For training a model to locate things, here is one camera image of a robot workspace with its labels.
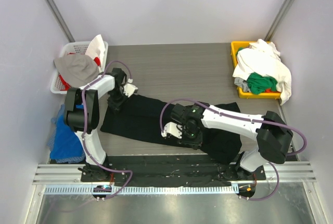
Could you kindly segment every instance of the black pants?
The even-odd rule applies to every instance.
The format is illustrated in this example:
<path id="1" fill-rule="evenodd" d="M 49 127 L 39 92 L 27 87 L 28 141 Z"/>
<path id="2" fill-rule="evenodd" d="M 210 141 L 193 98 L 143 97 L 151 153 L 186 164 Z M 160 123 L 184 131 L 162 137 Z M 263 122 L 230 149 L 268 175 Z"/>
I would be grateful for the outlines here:
<path id="1" fill-rule="evenodd" d="M 175 137 L 163 138 L 159 125 L 159 117 L 165 102 L 158 99 L 133 95 L 119 114 L 113 114 L 108 108 L 101 131 L 139 141 L 158 143 L 176 147 Z M 174 105 L 167 107 L 163 115 L 163 125 L 171 122 L 171 111 Z M 217 104 L 216 107 L 240 112 L 237 103 Z M 238 154 L 241 141 L 238 134 L 220 129 L 206 129 L 203 133 L 201 150 L 222 164 L 229 164 Z"/>

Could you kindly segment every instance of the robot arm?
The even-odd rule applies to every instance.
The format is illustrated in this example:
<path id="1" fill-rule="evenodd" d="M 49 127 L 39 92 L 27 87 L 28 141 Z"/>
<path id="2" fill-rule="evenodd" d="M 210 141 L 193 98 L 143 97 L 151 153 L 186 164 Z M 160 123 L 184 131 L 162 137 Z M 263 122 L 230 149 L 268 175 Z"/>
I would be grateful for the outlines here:
<path id="1" fill-rule="evenodd" d="M 292 131 L 273 125 L 241 120 L 241 118 L 249 118 L 285 124 L 275 112 L 268 111 L 264 116 L 249 115 L 226 111 L 209 104 L 204 105 L 210 109 L 205 109 L 197 104 L 189 107 L 176 104 L 171 113 L 171 118 L 175 123 L 166 124 L 162 136 L 175 136 L 179 139 L 179 143 L 189 144 L 194 149 L 202 145 L 202 131 L 205 128 L 222 129 L 255 140 L 258 145 L 252 151 L 241 154 L 241 158 L 236 164 L 239 172 L 246 174 L 254 172 L 267 161 L 277 164 L 285 162 L 293 136 Z"/>
<path id="2" fill-rule="evenodd" d="M 92 85 L 85 92 L 85 99 L 88 112 L 87 133 L 85 135 L 85 143 L 89 152 L 93 155 L 94 159 L 105 167 L 109 167 L 107 155 L 103 150 L 99 136 L 97 133 L 97 126 L 99 123 L 99 104 L 98 99 L 108 93 L 109 108 L 117 113 L 121 110 L 122 105 L 129 99 L 129 97 L 137 91 L 137 87 L 131 84 L 132 80 L 129 79 L 128 83 L 122 84 L 127 80 L 126 74 L 119 68 L 114 68 L 111 73 L 107 73 L 100 81 Z M 85 86 L 80 88 L 70 88 L 67 91 L 65 99 L 65 112 L 64 121 L 72 129 L 79 138 L 82 144 L 82 134 L 84 129 L 84 112 L 80 108 L 82 104 L 82 90 Z M 90 167 L 87 169 L 93 171 L 99 170 L 92 159 L 86 154 L 86 165 Z"/>

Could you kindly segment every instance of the white laundry basket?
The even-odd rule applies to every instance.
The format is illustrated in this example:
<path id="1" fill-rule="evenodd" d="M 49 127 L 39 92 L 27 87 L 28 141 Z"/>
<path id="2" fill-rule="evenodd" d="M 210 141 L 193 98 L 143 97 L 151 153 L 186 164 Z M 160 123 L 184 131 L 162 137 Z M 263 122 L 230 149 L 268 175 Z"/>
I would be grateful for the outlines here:
<path id="1" fill-rule="evenodd" d="M 66 44 L 61 53 L 60 57 L 63 57 L 71 52 L 75 54 L 85 54 L 85 51 L 87 50 L 88 46 L 90 44 L 90 41 L 80 41 L 80 42 L 73 42 L 73 43 L 68 43 Z M 107 53 L 108 53 L 108 47 L 109 44 L 104 41 L 105 45 L 105 52 L 104 52 L 104 57 L 100 61 L 101 63 L 101 70 L 104 71 L 105 65 L 106 65 L 106 58 L 107 58 Z M 56 70 L 52 79 L 51 83 L 51 92 L 55 94 L 66 94 L 67 91 L 63 90 L 65 86 L 62 84 L 60 78 L 59 78 L 59 72 Z"/>

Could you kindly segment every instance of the metal floor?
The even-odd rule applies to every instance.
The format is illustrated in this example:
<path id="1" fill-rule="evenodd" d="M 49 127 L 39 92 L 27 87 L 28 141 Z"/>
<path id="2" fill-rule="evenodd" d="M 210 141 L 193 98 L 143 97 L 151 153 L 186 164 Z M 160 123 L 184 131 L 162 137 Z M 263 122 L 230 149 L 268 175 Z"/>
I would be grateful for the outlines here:
<path id="1" fill-rule="evenodd" d="M 268 195 L 274 187 L 275 183 L 257 185 L 255 197 Z M 281 183 L 272 198 L 261 202 L 240 200 L 235 194 L 133 195 L 93 201 L 77 209 L 91 198 L 45 195 L 37 224 L 315 223 L 302 183 Z"/>
<path id="2" fill-rule="evenodd" d="M 120 60 L 131 69 L 139 94 L 169 101 L 186 97 L 211 104 L 237 102 L 241 112 L 279 113 L 273 99 L 240 99 L 233 83 L 230 43 L 109 46 L 108 60 Z M 99 101 L 101 126 L 107 108 L 107 95 Z M 194 154 L 200 150 L 163 146 L 111 135 L 99 131 L 108 155 Z M 242 150 L 255 142 L 241 137 Z"/>

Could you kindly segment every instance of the white cloth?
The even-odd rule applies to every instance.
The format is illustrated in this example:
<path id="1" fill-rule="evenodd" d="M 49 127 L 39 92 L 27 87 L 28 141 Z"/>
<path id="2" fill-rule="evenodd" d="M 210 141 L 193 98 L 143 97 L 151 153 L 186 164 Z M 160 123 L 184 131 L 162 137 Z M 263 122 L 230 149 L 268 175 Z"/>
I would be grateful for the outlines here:
<path id="1" fill-rule="evenodd" d="M 104 52 L 105 52 L 105 44 L 103 38 L 100 34 L 98 34 L 94 39 L 89 43 L 87 50 L 85 51 L 85 55 L 88 55 L 92 59 L 96 57 L 99 58 L 100 66 L 98 67 L 99 72 L 102 72 L 102 66 L 104 64 Z"/>
<path id="2" fill-rule="evenodd" d="M 233 77 L 247 80 L 251 73 L 256 72 L 263 77 L 273 77 L 277 81 L 276 89 L 281 92 L 281 105 L 291 96 L 291 73 L 281 62 L 280 52 L 276 50 L 274 43 L 266 43 L 259 39 L 250 43 L 250 48 L 238 52 L 238 64 Z"/>

